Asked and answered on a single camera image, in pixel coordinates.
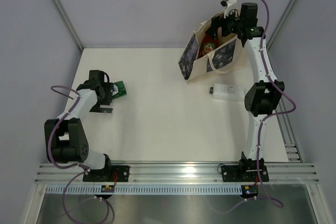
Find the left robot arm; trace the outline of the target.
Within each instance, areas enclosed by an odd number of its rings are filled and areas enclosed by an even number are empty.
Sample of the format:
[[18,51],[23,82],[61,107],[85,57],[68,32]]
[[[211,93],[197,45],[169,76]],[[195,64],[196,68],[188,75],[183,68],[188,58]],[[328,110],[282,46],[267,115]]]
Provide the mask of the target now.
[[108,181],[113,174],[110,158],[90,149],[83,121],[90,112],[112,112],[108,106],[114,84],[104,71],[90,70],[84,83],[68,91],[74,93],[72,106],[44,124],[47,158],[58,169],[81,167],[85,177]]

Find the clear flat bottle black cap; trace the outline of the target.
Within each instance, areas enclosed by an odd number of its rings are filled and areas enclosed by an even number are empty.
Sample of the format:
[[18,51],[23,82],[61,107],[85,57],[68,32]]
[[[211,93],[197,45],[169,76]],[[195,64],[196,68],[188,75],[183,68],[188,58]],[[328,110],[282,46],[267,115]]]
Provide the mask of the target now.
[[227,86],[215,83],[209,88],[209,93],[213,99],[243,102],[245,98],[245,88],[239,86]]

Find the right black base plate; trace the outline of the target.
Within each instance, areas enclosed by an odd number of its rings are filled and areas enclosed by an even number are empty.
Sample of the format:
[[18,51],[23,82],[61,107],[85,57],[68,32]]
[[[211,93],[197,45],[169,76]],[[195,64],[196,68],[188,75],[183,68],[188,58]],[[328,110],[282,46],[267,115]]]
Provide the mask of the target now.
[[269,182],[269,175],[267,167],[261,166],[257,168],[256,166],[252,167],[242,167],[239,165],[225,165],[219,164],[217,171],[222,176],[222,181],[225,183],[233,182]]

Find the canvas tote bag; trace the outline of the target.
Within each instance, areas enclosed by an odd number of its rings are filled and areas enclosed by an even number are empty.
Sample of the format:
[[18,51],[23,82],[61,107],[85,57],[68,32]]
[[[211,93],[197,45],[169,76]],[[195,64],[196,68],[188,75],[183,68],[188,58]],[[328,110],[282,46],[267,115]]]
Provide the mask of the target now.
[[211,26],[211,20],[202,22],[193,31],[179,61],[178,66],[187,83],[207,79],[217,74],[227,74],[246,67],[247,53],[235,34],[221,36],[218,30],[219,47],[205,56],[200,56],[200,46]]

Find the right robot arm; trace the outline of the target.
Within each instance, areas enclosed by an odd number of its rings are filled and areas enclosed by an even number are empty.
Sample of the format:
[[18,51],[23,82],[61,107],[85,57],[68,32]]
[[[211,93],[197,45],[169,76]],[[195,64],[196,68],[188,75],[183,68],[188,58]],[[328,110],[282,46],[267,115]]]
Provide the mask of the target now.
[[264,47],[265,30],[257,25],[258,5],[243,3],[240,12],[236,11],[236,0],[223,0],[224,13],[211,19],[211,26],[206,34],[213,39],[218,31],[225,37],[237,35],[245,48],[254,84],[244,98],[245,109],[249,115],[247,145],[241,158],[235,165],[221,164],[220,171],[224,182],[267,182],[269,181],[264,164],[264,142],[267,120],[275,111],[285,84],[274,75],[268,53]]

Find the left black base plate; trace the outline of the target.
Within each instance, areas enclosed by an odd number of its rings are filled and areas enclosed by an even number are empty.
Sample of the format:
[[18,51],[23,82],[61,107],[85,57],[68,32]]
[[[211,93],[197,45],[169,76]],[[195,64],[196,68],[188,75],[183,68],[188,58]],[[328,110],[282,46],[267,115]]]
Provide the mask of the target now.
[[101,170],[92,170],[88,174],[83,175],[84,182],[128,182],[130,166],[128,165],[111,165]]

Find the aluminium front rail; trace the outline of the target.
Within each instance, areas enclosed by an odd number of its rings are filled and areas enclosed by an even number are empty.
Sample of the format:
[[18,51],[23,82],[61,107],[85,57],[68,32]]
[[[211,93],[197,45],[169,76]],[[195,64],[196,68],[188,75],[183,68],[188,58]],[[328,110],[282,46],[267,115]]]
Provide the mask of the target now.
[[[127,163],[129,184],[219,184],[223,182],[216,163]],[[267,163],[270,184],[317,184],[313,164]],[[82,171],[79,167],[57,169],[40,164],[35,183],[61,184]]]

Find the green bottle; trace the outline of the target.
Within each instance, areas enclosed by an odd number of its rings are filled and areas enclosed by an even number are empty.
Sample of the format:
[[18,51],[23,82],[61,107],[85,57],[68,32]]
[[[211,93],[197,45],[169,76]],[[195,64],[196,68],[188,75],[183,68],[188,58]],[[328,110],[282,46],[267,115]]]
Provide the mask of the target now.
[[127,95],[127,90],[123,81],[113,83],[112,99],[117,99]]

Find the red Fairy dish soap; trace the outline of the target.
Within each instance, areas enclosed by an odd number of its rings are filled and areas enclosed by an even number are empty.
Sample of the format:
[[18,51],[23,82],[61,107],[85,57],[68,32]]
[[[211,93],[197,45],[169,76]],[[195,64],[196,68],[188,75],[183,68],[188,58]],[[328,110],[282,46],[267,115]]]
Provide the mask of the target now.
[[200,56],[205,56],[208,53],[215,50],[217,47],[219,47],[219,40],[213,39],[211,36],[206,35],[204,39],[202,40],[201,46],[200,46]]

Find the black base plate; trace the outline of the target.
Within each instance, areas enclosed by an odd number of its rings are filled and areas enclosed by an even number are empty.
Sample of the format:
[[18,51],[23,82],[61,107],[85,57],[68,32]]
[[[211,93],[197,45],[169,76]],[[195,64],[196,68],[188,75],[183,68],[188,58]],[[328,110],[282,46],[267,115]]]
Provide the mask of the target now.
[[252,167],[242,167],[239,165],[225,165],[219,164],[217,171],[222,176],[222,181],[225,183],[233,182],[269,182],[269,175],[267,167],[261,166],[257,168],[256,166]]
[[83,175],[84,182],[128,182],[130,166],[128,165],[111,165],[101,170],[92,170],[88,174]]

